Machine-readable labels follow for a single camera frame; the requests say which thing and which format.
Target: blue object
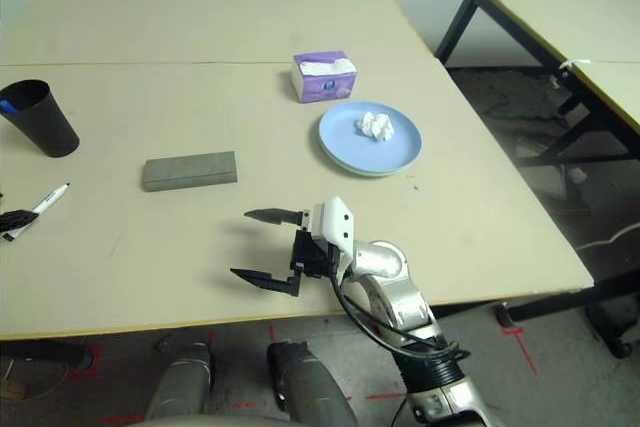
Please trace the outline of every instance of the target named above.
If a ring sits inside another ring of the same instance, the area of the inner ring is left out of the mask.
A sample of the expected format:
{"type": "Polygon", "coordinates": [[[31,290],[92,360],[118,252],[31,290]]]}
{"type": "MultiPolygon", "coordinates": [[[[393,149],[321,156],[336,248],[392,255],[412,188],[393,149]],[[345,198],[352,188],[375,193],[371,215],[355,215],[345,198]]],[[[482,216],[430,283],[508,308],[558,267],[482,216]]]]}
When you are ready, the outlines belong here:
{"type": "Polygon", "coordinates": [[[0,107],[2,107],[2,110],[7,114],[17,114],[19,112],[8,100],[0,100],[0,107]]]}
{"type": "Polygon", "coordinates": [[[375,102],[345,102],[320,121],[320,143],[341,167],[366,176],[389,175],[411,165],[422,152],[416,125],[399,110],[375,102]],[[395,130],[391,140],[365,136],[357,122],[364,114],[387,114],[395,130]]]}

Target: black cup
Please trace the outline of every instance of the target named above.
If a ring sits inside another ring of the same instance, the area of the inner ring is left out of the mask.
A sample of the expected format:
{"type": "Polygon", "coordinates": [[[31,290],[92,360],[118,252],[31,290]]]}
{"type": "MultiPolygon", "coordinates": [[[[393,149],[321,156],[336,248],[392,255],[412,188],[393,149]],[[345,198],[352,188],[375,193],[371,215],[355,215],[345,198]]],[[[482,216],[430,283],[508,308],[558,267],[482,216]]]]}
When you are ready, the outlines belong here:
{"type": "Polygon", "coordinates": [[[68,155],[80,143],[42,80],[21,80],[0,90],[0,113],[50,157],[68,155]]]}

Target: tissue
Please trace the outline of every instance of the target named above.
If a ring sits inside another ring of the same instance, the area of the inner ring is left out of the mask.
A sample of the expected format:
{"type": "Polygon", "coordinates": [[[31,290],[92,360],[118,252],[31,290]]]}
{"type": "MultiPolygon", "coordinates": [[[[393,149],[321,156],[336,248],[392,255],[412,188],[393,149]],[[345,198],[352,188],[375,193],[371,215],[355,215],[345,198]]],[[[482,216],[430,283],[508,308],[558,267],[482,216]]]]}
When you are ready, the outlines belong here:
{"type": "Polygon", "coordinates": [[[374,115],[367,112],[357,125],[364,135],[374,137],[376,140],[391,140],[395,132],[387,114],[374,115]]]}
{"type": "Polygon", "coordinates": [[[349,97],[356,74],[356,66],[341,50],[294,55],[291,65],[291,82],[300,102],[349,97]]]}

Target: white pen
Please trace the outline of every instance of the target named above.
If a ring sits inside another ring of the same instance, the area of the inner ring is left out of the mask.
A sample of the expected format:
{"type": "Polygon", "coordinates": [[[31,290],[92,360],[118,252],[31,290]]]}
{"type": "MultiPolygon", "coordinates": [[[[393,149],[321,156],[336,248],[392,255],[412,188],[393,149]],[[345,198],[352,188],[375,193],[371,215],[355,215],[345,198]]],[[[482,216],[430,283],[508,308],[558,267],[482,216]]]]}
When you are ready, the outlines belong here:
{"type": "MultiPolygon", "coordinates": [[[[47,195],[44,199],[42,199],[42,202],[40,202],[33,209],[31,209],[31,211],[35,212],[36,214],[42,214],[45,210],[47,210],[49,207],[55,204],[56,201],[60,197],[62,197],[62,194],[64,194],[68,188],[69,188],[68,182],[64,185],[61,185],[56,190],[54,190],[49,195],[47,195]]],[[[15,238],[18,237],[24,231],[24,229],[28,228],[31,224],[25,225],[24,227],[20,227],[19,229],[10,230],[9,232],[5,233],[2,237],[4,237],[9,242],[11,242],[15,240],[15,238]]]]}

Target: tissue box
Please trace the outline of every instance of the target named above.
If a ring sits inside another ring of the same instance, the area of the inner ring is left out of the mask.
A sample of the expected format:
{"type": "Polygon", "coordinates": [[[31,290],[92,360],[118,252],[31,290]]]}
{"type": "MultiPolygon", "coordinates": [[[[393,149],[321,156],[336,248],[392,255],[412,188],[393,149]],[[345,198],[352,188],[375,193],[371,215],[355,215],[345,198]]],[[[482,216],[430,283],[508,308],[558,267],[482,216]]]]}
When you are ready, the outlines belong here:
{"type": "Polygon", "coordinates": [[[341,50],[293,56],[291,81],[300,102],[344,99],[351,95],[356,67],[341,50]]]}

